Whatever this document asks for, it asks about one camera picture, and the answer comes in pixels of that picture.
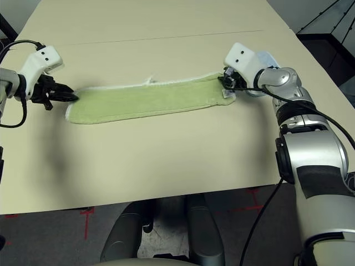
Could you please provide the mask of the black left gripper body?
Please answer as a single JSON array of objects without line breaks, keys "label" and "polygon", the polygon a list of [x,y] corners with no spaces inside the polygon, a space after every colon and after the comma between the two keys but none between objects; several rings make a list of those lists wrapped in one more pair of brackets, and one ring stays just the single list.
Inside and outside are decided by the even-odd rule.
[{"label": "black left gripper body", "polygon": [[52,110],[53,105],[50,102],[49,94],[54,87],[55,81],[53,77],[42,74],[34,85],[30,100],[35,104],[43,104],[47,111]]}]

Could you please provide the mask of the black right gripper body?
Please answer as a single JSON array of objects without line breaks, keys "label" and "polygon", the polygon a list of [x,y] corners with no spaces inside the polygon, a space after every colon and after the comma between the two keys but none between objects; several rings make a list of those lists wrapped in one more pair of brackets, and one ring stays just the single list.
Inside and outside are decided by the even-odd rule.
[{"label": "black right gripper body", "polygon": [[230,82],[232,83],[231,91],[244,90],[247,88],[246,81],[235,69],[231,67],[224,67],[224,75],[230,77]]}]

